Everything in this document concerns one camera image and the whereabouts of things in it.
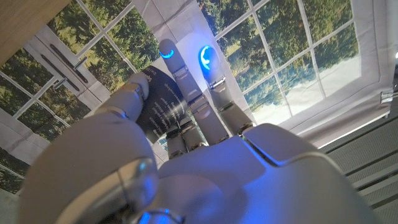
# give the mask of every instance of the wooden surface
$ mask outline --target wooden surface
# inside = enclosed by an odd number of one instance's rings
[[[0,65],[4,64],[71,0],[1,0]]]

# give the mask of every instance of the window handle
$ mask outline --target window handle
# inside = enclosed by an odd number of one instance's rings
[[[81,59],[73,68],[73,71],[76,71],[78,67],[80,67],[80,65],[82,65],[85,61],[87,60],[87,57],[83,57],[83,59]]]
[[[61,79],[60,81],[58,81],[58,82],[57,82],[56,84],[54,84],[54,86],[53,86],[54,90],[58,90],[58,89],[62,86],[62,84],[65,83],[66,81],[68,81],[68,78],[67,78],[67,77],[65,77],[65,78]]]
[[[76,70],[75,70],[75,66],[72,65],[72,63],[70,63],[70,61],[64,56],[64,54],[58,50],[58,48],[56,46],[54,46],[53,44],[50,44],[51,49],[63,60],[63,62],[65,62],[71,69],[73,69],[73,71],[76,73],[76,75],[81,78],[83,80],[83,82],[88,83],[86,77],[84,77],[78,70],[77,67],[79,67],[80,65],[76,65]]]
[[[56,72],[58,72],[58,74],[60,74],[63,79],[66,78],[66,82],[68,82],[76,91],[80,91],[80,89],[72,81],[70,81],[46,56],[42,54],[40,54],[40,56],[42,56],[45,62],[47,62]]]

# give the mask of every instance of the trees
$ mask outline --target trees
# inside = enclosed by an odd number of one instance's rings
[[[106,27],[131,2],[131,0],[82,1],[102,27]]]
[[[100,32],[75,0],[63,8],[47,25],[75,54]]]
[[[315,43],[352,18],[350,0],[303,0]]]
[[[311,53],[307,53],[286,68],[278,72],[282,89],[287,95],[298,84],[303,84],[316,79],[311,60]]]
[[[10,168],[12,171],[25,176],[28,168],[30,167],[25,162],[16,159],[7,151],[0,147],[0,164]]]
[[[315,47],[314,51],[320,72],[358,55],[359,48],[354,24]]]
[[[10,193],[17,193],[22,187],[24,179],[0,167],[0,188]]]
[[[18,120],[48,141],[53,141],[67,128],[38,103],[28,108]]]
[[[213,35],[217,35],[249,10],[246,0],[197,0],[197,2]]]
[[[57,90],[49,88],[40,97],[40,101],[68,124],[73,124],[90,112],[90,109],[65,86]]]
[[[251,0],[253,5],[259,0]],[[198,0],[198,5],[214,35],[220,33],[246,12],[242,7],[223,4],[238,1]],[[303,0],[313,42],[330,34],[352,18],[349,0]],[[261,29],[271,52],[276,69],[309,47],[297,0],[270,0],[256,11]],[[218,40],[231,71],[242,91],[271,72],[267,55],[252,16]],[[354,27],[348,27],[315,48],[320,71],[358,54]],[[298,58],[278,72],[282,91],[286,94],[300,83],[316,79],[310,54]],[[281,103],[282,97],[274,77],[261,83],[245,95],[252,110],[259,105]]]
[[[25,49],[18,50],[0,70],[31,94],[37,93],[52,78]]]
[[[275,77],[271,77],[246,93],[244,98],[252,112],[258,111],[264,105],[280,105],[283,102]]]
[[[128,64],[103,37],[84,56],[87,69],[111,93],[121,87],[133,74]]]
[[[108,34],[138,71],[159,58],[159,43],[137,9],[132,9]]]
[[[308,47],[296,0],[271,0],[257,16],[277,67]]]
[[[218,40],[218,44],[241,91],[271,72],[266,51],[252,16],[224,35]]]
[[[0,77],[0,108],[10,115],[14,115],[26,102],[27,96],[5,78]]]

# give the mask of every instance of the black paper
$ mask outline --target black paper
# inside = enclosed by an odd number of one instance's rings
[[[159,69],[149,66],[144,73],[149,82],[149,96],[137,124],[146,137],[155,143],[172,125],[185,117],[185,102],[176,82]]]

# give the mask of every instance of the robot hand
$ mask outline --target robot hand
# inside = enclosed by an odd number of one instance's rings
[[[135,74],[34,162],[19,223],[378,222],[331,159],[277,126],[255,126],[234,104],[215,49],[198,56],[216,110],[171,40],[160,54],[209,146],[185,119],[167,133],[180,153],[157,170],[136,124],[150,90]]]

